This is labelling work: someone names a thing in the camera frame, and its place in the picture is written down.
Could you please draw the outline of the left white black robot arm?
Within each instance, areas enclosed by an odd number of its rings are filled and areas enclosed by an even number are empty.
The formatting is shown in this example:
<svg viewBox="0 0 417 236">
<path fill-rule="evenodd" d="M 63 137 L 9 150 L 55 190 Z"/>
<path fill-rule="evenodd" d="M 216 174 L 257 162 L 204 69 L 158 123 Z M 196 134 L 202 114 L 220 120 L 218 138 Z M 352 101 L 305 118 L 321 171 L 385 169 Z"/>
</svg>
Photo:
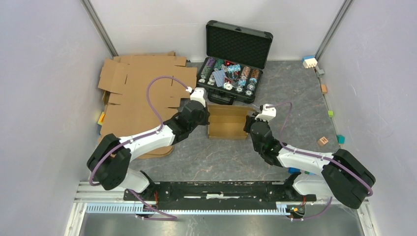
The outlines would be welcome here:
<svg viewBox="0 0 417 236">
<path fill-rule="evenodd" d="M 118 186 L 135 191 L 142 200 L 154 196 L 154 186 L 143 172 L 129 169 L 137 157 L 152 150 L 175 145 L 189 137 L 199 125 L 207 125 L 209 112 L 199 101 L 191 100 L 182 111 L 174 114 L 153 130 L 128 137 L 106 135 L 87 161 L 90 183 L 105 190 Z"/>
</svg>

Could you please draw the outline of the brown cardboard box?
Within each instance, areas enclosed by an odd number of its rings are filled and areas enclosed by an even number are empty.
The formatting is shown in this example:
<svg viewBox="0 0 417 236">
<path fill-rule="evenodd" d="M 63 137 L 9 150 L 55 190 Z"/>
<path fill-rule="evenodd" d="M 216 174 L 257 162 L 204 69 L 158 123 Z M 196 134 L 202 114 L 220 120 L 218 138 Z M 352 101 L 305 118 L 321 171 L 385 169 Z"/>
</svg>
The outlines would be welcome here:
<svg viewBox="0 0 417 236">
<path fill-rule="evenodd" d="M 222 140 L 244 140 L 247 133 L 244 131 L 246 116 L 255 112 L 255 109 L 246 106 L 234 105 L 208 105 L 208 138 Z"/>
</svg>

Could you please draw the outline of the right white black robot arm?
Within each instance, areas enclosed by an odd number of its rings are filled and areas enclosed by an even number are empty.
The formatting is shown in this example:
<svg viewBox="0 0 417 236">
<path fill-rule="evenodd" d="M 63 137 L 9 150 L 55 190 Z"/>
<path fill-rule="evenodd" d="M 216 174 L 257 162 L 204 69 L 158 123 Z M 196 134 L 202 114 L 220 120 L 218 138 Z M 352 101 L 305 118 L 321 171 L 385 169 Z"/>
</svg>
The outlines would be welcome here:
<svg viewBox="0 0 417 236">
<path fill-rule="evenodd" d="M 298 175 L 284 187 L 287 199 L 296 201 L 302 195 L 327 195 L 349 208 L 358 209 L 366 197 L 373 195 L 375 177 L 349 151 L 297 149 L 274 138 L 268 122 L 255 115 L 246 116 L 243 130 L 250 135 L 255 152 L 269 165 L 296 168 L 318 177 L 307 180 Z"/>
</svg>

